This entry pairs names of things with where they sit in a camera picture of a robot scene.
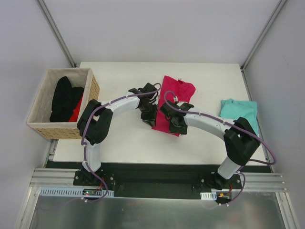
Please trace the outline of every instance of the folded towel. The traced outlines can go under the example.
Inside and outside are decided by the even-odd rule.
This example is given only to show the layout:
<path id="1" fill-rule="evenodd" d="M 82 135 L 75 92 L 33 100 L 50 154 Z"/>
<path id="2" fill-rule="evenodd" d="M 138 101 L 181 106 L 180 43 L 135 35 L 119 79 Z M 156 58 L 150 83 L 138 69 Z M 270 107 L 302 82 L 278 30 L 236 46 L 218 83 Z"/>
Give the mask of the folded towel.
<path id="1" fill-rule="evenodd" d="M 220 117 L 238 119 L 243 117 L 248 120 L 252 129 L 258 136 L 257 124 L 257 102 L 254 101 L 237 101 L 234 99 L 222 100 Z"/>

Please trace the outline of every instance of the white wall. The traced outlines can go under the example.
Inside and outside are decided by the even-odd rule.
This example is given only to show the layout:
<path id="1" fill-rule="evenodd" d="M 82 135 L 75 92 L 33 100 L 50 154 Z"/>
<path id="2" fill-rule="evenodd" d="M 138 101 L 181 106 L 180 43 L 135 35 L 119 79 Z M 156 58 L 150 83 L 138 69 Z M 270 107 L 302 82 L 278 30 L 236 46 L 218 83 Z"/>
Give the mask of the white wall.
<path id="1" fill-rule="evenodd" d="M 46 0 L 76 62 L 242 64 L 279 0 Z"/>
<path id="2" fill-rule="evenodd" d="M 0 228 L 17 221 L 48 141 L 26 126 L 48 68 L 69 67 L 34 0 L 0 1 Z"/>
<path id="3" fill-rule="evenodd" d="M 278 155 L 301 228 L 305 227 L 305 1 L 291 0 L 260 47 L 246 78 L 266 141 Z"/>

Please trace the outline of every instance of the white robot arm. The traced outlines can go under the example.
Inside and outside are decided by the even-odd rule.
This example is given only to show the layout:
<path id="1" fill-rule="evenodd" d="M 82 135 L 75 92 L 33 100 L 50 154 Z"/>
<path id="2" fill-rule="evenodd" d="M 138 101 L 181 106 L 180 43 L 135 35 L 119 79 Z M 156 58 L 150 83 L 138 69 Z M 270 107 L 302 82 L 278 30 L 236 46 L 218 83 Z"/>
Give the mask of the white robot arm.
<path id="1" fill-rule="evenodd" d="M 87 143 L 87 163 L 93 172 L 97 171 L 101 166 L 101 142 L 108 134 L 110 123 L 113 117 L 116 117 L 128 110 L 139 108 L 141 110 L 141 119 L 149 124 L 155 126 L 155 119 L 157 114 L 157 105 L 153 104 L 155 101 L 155 94 L 140 95 L 143 92 L 157 92 L 157 89 L 148 83 L 144 88 L 131 89 L 126 95 L 125 99 L 115 100 L 105 108 L 99 110 L 95 116 L 98 116 L 98 120 L 92 119 L 90 121 L 89 128 L 86 132 L 85 141 Z M 128 95 L 139 94 L 139 96 L 128 97 Z M 165 115 L 165 118 L 170 121 L 170 132 L 179 133 L 182 135 L 187 134 L 187 127 L 192 126 L 207 131 L 225 142 L 227 157 L 224 162 L 218 167 L 217 171 L 210 177 L 205 179 L 205 184 L 210 188 L 221 190 L 232 175 L 240 169 L 241 166 L 245 166 L 249 161 L 253 153 L 259 147 L 258 142 L 249 135 L 238 132 L 236 129 L 231 128 L 228 125 L 224 125 L 224 122 L 236 125 L 244 130 L 247 130 L 253 134 L 254 131 L 251 128 L 248 121 L 244 118 L 238 120 L 224 119 L 221 117 L 209 115 L 210 117 L 186 114 L 181 111 L 188 112 L 200 112 L 200 109 L 194 107 L 189 103 L 172 103 L 167 101 L 160 107 L 160 111 Z M 84 133 L 85 126 L 88 122 L 89 116 L 97 107 L 106 104 L 108 102 L 99 103 L 96 100 L 91 100 L 84 113 L 82 114 L 77 127 L 80 130 L 81 136 Z M 83 167 L 87 171 L 86 162 L 83 162 Z"/>

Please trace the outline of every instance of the wicker basket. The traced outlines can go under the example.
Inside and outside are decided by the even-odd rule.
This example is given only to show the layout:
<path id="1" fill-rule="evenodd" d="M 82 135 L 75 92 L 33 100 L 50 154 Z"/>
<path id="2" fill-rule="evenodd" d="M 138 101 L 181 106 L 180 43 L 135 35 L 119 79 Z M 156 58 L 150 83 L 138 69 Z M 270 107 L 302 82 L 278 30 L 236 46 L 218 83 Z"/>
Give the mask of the wicker basket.
<path id="1" fill-rule="evenodd" d="M 27 124 L 47 139 L 79 139 L 77 122 L 51 123 L 51 105 L 57 82 L 67 76 L 72 87 L 84 87 L 80 118 L 91 99 L 98 99 L 100 88 L 90 68 L 49 69 L 38 91 Z"/>

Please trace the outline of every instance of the white table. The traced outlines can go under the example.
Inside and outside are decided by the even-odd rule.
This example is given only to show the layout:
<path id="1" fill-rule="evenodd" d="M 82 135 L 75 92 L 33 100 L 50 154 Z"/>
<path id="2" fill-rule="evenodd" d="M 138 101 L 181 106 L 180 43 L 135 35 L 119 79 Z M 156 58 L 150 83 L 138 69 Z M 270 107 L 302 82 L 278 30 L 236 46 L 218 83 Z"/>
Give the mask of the white table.
<path id="1" fill-rule="evenodd" d="M 100 86 L 99 101 L 117 98 L 148 82 L 162 83 L 165 75 L 192 83 L 196 92 L 190 103 L 213 115 L 219 115 L 222 99 L 248 100 L 238 64 L 82 62 L 80 67 L 92 68 Z M 187 135 L 175 137 L 152 130 L 140 114 L 129 111 L 112 120 L 102 143 L 102 162 L 217 165 L 225 159 L 225 145 L 218 137 L 193 127 Z M 261 146 L 252 158 L 264 160 Z M 54 161 L 83 161 L 81 141 L 59 140 Z"/>

